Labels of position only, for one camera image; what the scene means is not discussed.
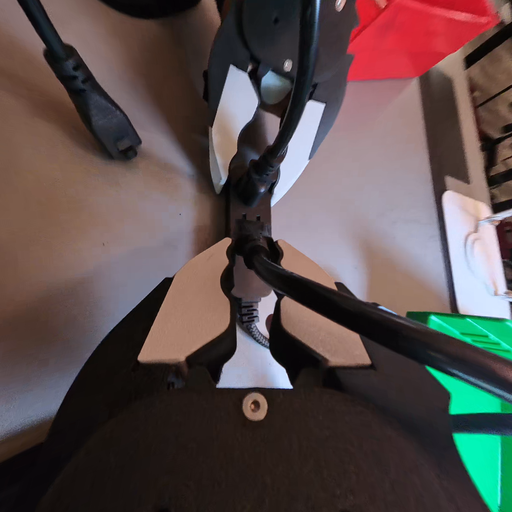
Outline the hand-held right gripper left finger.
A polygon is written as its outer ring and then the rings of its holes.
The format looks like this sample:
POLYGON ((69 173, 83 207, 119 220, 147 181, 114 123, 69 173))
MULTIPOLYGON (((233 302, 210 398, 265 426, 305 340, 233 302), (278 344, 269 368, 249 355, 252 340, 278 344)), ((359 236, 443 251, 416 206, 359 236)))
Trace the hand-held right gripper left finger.
POLYGON ((139 363, 187 364, 221 372, 236 350, 236 328, 221 277, 228 267, 230 238, 183 265, 138 354, 139 363))

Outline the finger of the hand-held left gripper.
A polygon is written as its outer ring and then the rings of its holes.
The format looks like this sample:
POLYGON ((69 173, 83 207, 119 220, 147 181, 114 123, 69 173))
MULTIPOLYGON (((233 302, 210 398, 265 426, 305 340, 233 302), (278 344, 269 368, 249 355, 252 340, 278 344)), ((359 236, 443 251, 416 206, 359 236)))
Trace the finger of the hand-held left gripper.
POLYGON ((240 133, 258 107, 259 96, 248 73, 230 65, 213 125, 209 127, 209 168, 217 195, 227 181, 240 133))
POLYGON ((306 104, 297 129, 288 144, 286 156, 280 165, 272 201, 279 201, 286 194, 309 163, 324 109, 325 104, 322 102, 306 104))

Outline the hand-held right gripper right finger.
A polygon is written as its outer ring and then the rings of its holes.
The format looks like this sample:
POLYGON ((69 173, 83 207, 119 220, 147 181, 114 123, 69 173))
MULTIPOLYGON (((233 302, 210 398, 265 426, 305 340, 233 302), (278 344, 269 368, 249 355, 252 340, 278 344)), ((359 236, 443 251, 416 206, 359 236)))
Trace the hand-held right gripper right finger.
MULTIPOLYGON (((334 278, 313 260, 284 240, 277 240, 277 246, 282 253, 284 269, 337 290, 334 278)), ((355 332, 288 297, 282 299, 280 309, 284 331, 302 342, 328 367, 363 368, 371 365, 362 340, 355 332)))

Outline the black power strip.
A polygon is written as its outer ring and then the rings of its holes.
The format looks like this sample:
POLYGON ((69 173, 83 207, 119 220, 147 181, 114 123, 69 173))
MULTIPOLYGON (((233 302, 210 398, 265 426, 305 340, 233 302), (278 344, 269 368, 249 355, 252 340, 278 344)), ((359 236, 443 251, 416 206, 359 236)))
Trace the black power strip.
POLYGON ((228 183, 228 229, 232 240, 229 247, 229 259, 233 268, 234 287, 232 295, 242 302, 258 303, 270 295, 272 289, 265 284, 254 271, 248 269, 243 257, 236 255, 235 245, 238 238, 270 238, 272 236, 271 194, 267 193, 255 207, 244 205, 238 198, 234 185, 228 183))

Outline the red plastic bin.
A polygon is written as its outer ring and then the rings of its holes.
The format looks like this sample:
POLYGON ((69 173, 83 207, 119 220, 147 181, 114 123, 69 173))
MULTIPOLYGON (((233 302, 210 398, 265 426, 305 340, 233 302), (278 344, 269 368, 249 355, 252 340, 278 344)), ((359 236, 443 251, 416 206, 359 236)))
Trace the red plastic bin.
POLYGON ((493 1, 356 1, 348 81, 421 76, 495 27, 493 1))

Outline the green plastic bin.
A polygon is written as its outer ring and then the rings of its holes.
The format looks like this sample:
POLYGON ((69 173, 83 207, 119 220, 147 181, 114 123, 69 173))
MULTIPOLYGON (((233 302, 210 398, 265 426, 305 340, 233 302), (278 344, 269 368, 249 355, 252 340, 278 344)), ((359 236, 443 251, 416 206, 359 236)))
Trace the green plastic bin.
MULTIPOLYGON (((511 360, 511 320, 428 311, 407 318, 511 360)), ((426 368, 450 394, 450 414, 511 413, 511 405, 467 383, 426 368)), ((464 466, 490 511, 511 511, 511 436, 453 434, 464 466)))

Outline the white instruction sheet stand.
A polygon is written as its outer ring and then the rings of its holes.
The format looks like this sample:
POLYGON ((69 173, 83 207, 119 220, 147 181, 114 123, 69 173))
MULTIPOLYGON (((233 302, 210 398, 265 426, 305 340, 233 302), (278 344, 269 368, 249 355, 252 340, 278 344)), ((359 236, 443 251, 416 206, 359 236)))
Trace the white instruction sheet stand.
POLYGON ((457 311, 511 319, 511 291, 497 235, 499 216, 487 204, 452 190, 444 192, 441 205, 457 311))

